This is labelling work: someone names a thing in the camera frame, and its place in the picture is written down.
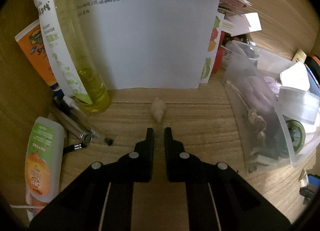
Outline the dark green glass bottle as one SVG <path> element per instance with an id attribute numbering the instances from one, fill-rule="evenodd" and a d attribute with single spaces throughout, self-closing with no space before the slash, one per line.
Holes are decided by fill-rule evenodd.
<path id="1" fill-rule="evenodd" d="M 299 154 L 304 146 L 306 132 L 301 122 L 297 120 L 286 120 L 286 125 L 289 130 L 293 150 L 295 154 Z"/>

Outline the white tape roll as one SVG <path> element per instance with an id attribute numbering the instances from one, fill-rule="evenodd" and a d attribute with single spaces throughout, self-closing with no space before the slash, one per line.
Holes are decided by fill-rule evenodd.
<path id="1" fill-rule="evenodd" d="M 319 109 L 319 96 L 300 89 L 281 86 L 278 104 L 284 116 L 306 124 L 314 124 Z"/>

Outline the small beige seashell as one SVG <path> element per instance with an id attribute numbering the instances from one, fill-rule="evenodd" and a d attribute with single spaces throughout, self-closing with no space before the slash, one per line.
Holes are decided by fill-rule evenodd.
<path id="1" fill-rule="evenodd" d="M 161 123 L 164 117 L 166 110 L 165 102 L 160 98 L 155 98 L 151 104 L 150 112 L 152 117 L 158 122 Z"/>

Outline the white cloth pouch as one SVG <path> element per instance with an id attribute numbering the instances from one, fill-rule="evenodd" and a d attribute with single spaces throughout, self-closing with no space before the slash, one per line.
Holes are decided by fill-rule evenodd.
<path id="1" fill-rule="evenodd" d="M 280 81 L 284 87 L 291 87 L 302 91 L 310 89 L 308 72 L 303 62 L 297 62 L 281 72 Z"/>

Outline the orange green lotion bottle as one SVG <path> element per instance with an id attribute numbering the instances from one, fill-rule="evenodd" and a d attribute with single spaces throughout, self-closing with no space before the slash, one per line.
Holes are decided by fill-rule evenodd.
<path id="1" fill-rule="evenodd" d="M 25 183 L 31 197 L 51 202 L 59 193 L 65 129 L 53 120 L 38 117 L 31 129 L 25 157 Z"/>

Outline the clear plastic storage bin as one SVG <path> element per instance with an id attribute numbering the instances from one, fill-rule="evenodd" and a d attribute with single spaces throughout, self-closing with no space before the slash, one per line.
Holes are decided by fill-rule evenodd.
<path id="1" fill-rule="evenodd" d="M 222 65 L 223 84 L 238 125 L 245 167 L 248 174 L 267 172 L 281 167 L 299 166 L 319 144 L 319 109 L 315 123 L 302 123 L 306 132 L 304 146 L 295 154 L 278 97 L 269 89 L 264 76 L 280 84 L 280 73 L 295 63 L 275 53 L 236 40 L 227 42 Z M 257 144 L 245 113 L 253 108 L 266 121 L 266 146 Z"/>

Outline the black pens cluster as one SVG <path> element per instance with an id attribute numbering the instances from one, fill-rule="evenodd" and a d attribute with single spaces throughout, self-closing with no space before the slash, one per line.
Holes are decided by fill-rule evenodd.
<path id="1" fill-rule="evenodd" d="M 77 144 L 71 144 L 63 148 L 63 155 L 82 150 L 90 143 L 113 145 L 113 139 L 89 126 L 85 126 L 80 119 L 79 111 L 69 107 L 62 96 L 54 95 L 50 111 L 57 121 L 78 139 Z"/>

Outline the blue pencil case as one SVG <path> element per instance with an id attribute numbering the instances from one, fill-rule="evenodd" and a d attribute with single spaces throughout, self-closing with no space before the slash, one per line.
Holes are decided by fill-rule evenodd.
<path id="1" fill-rule="evenodd" d="M 308 79 L 309 79 L 309 83 L 310 83 L 310 88 L 309 88 L 309 92 L 311 92 L 312 94 L 315 94 L 317 96 L 320 96 L 320 90 L 319 90 L 319 83 L 317 81 L 317 79 L 315 78 L 314 74 L 312 73 L 312 71 L 310 70 L 310 68 L 305 65 L 307 73 L 308 73 Z"/>

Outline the fruit print booklet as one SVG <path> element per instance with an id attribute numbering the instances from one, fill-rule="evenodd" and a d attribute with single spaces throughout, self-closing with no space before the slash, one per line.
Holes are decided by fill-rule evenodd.
<path id="1" fill-rule="evenodd" d="M 224 20 L 224 14 L 217 13 L 212 29 L 212 34 L 208 44 L 207 55 L 204 60 L 203 70 L 200 78 L 200 84 L 208 83 L 210 75 L 213 70 L 217 50 L 219 47 L 220 36 L 222 31 L 222 22 Z"/>

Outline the black orange zip case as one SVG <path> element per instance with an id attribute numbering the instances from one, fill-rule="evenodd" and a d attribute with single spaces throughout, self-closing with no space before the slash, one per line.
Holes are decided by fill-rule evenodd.
<path id="1" fill-rule="evenodd" d="M 308 55 L 305 59 L 305 64 L 309 67 L 309 69 L 312 71 L 312 73 L 315 76 L 319 77 L 320 73 L 320 60 L 319 57 L 316 55 Z"/>

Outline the small cream bottle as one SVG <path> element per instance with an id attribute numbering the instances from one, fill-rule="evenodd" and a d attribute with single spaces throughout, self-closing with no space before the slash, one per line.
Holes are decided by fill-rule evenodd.
<path id="1" fill-rule="evenodd" d="M 307 54 L 303 50 L 299 49 L 295 53 L 294 57 L 292 58 L 292 62 L 294 62 L 294 63 L 297 63 L 297 62 L 304 63 L 305 60 L 306 60 L 306 57 L 307 57 Z"/>

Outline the tall yellow spray bottle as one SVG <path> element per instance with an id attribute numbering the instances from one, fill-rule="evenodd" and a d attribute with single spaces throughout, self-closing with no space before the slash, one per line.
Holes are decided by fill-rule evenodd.
<path id="1" fill-rule="evenodd" d="M 44 46 L 86 113 L 108 109 L 111 98 L 98 74 L 81 30 L 74 0 L 34 0 Z"/>

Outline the white card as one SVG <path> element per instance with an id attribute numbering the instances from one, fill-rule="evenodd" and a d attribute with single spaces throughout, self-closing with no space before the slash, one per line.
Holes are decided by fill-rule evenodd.
<path id="1" fill-rule="evenodd" d="M 229 32 L 231 36 L 238 36 L 262 30 L 259 14 L 257 12 L 230 16 L 228 19 L 232 24 L 231 31 Z"/>

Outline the orange sunscreen tube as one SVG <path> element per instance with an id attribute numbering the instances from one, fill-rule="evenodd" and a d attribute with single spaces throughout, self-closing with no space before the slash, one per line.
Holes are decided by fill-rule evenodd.
<path id="1" fill-rule="evenodd" d="M 45 50 L 39 19 L 19 32 L 15 36 L 15 40 L 50 89 L 54 92 L 59 91 L 60 86 L 54 76 Z"/>

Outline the white paper notebook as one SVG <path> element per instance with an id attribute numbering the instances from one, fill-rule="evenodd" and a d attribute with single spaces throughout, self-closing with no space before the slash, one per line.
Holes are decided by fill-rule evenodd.
<path id="1" fill-rule="evenodd" d="M 220 0 L 55 0 L 112 89 L 199 86 Z"/>

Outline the stack of booklets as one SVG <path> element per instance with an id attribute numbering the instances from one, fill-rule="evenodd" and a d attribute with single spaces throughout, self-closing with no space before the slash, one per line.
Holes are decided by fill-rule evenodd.
<path id="1" fill-rule="evenodd" d="M 244 14 L 252 3 L 247 0 L 220 0 L 217 11 L 229 16 Z"/>

